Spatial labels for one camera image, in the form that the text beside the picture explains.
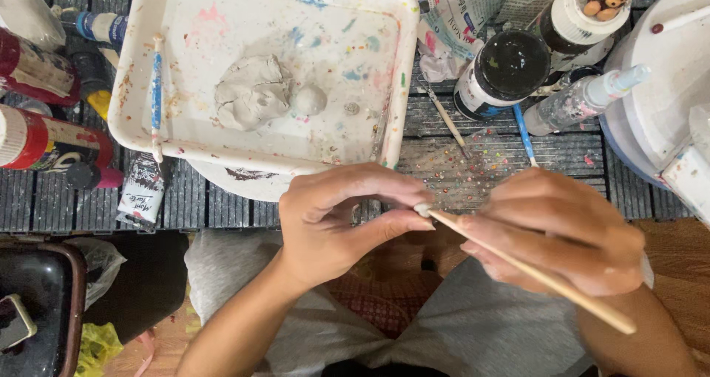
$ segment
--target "red paint tube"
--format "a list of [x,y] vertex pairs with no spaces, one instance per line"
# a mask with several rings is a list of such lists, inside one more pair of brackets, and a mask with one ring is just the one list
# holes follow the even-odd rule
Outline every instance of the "red paint tube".
[[0,28],[0,88],[71,106],[79,102],[79,87],[76,70],[66,58]]
[[105,168],[113,155],[99,130],[0,105],[0,167],[65,172],[85,162]]

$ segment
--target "black cap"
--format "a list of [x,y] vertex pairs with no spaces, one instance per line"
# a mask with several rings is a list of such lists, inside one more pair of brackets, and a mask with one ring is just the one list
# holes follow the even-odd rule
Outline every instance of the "black cap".
[[545,43],[523,30],[507,30],[493,36],[477,58],[485,79],[479,84],[501,100],[527,97],[550,74],[550,53]]
[[94,164],[77,162],[66,172],[67,182],[75,190],[91,190],[101,182],[101,170]]

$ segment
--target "white plastic tray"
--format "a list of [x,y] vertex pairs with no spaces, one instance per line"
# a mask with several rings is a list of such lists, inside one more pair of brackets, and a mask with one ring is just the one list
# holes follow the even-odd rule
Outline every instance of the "white plastic tray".
[[[133,0],[111,134],[150,151],[153,36],[160,32],[164,155],[292,175],[370,160],[394,167],[418,20],[415,0]],[[237,59],[269,54],[298,83],[323,88],[326,109],[251,132],[223,127],[214,103],[219,79]],[[345,114],[349,102],[360,105],[358,115]]]

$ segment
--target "acrylic paint tube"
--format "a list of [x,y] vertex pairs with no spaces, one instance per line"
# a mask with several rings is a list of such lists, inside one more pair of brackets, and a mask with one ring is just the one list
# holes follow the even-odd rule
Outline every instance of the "acrylic paint tube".
[[76,162],[106,167],[113,155],[99,130],[0,105],[0,167],[66,172]]
[[155,230],[155,221],[158,219],[158,211],[163,203],[170,176],[171,160],[172,158],[165,156],[163,163],[158,164],[152,154],[138,153],[124,182],[116,220],[142,230]]
[[546,135],[593,118],[609,104],[631,92],[645,81],[651,70],[636,65],[627,71],[610,71],[601,76],[582,78],[525,111],[525,124],[532,135]]
[[48,104],[79,102],[79,79],[72,64],[6,28],[0,28],[0,88]]
[[454,104],[471,119],[495,118],[524,100],[550,74],[550,55],[540,38],[522,30],[492,37],[454,89]]
[[126,36],[129,18],[112,14],[67,9],[60,16],[65,31],[92,41],[102,41],[120,46]]

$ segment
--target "sculpting tool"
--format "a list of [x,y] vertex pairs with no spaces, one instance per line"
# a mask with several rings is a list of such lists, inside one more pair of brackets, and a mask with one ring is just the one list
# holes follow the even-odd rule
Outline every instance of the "sculpting tool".
[[163,163],[163,150],[160,148],[158,136],[160,135],[160,117],[163,109],[163,35],[156,33],[155,52],[153,53],[153,100],[151,101],[151,138],[153,139],[153,158],[158,164]]
[[539,167],[537,166],[537,162],[535,161],[533,144],[530,142],[530,136],[528,135],[528,127],[525,126],[525,119],[523,119],[523,111],[520,109],[520,104],[513,105],[513,112],[515,113],[515,120],[518,121],[518,128],[520,129],[520,138],[523,139],[523,146],[525,146],[525,152],[528,153],[530,163],[532,164],[532,167]]
[[468,150],[466,150],[466,143],[464,143],[464,139],[463,137],[461,137],[461,133],[459,133],[459,130],[456,128],[456,126],[454,126],[454,122],[452,122],[451,118],[449,118],[449,114],[446,112],[446,109],[444,109],[443,105],[439,102],[439,98],[432,90],[431,84],[427,82],[427,84],[425,85],[424,82],[422,82],[421,77],[423,75],[424,73],[417,76],[417,81],[423,87],[423,89],[427,91],[429,98],[434,103],[434,106],[437,107],[439,115],[442,117],[444,123],[446,123],[446,126],[449,128],[449,131],[451,132],[451,134],[454,135],[456,142],[461,147],[461,151],[464,153],[464,157],[466,159],[471,159],[471,154],[468,152]]
[[491,251],[494,255],[497,255],[505,262],[508,262],[510,265],[517,268],[519,271],[534,278],[538,282],[541,282],[546,287],[554,290],[555,292],[564,296],[573,303],[578,304],[580,307],[586,309],[589,313],[593,314],[594,316],[597,316],[599,319],[603,320],[618,331],[624,334],[633,334],[636,332],[636,324],[631,318],[619,312],[618,310],[610,307],[608,304],[599,300],[599,298],[590,297],[589,295],[584,294],[582,291],[577,290],[575,287],[570,285],[561,277],[556,275],[549,275],[541,271],[537,267],[521,260],[515,259],[507,253],[502,252],[498,248],[489,245],[484,241],[479,240],[478,238],[471,237],[466,232],[466,230],[459,227],[459,225],[457,224],[457,220],[459,218],[458,216],[442,211],[432,210],[429,210],[429,214],[431,215],[431,217],[442,222],[444,225],[450,227],[453,231],[456,231],[463,237],[466,237],[469,240],[475,242],[476,244],[481,245],[486,250]]

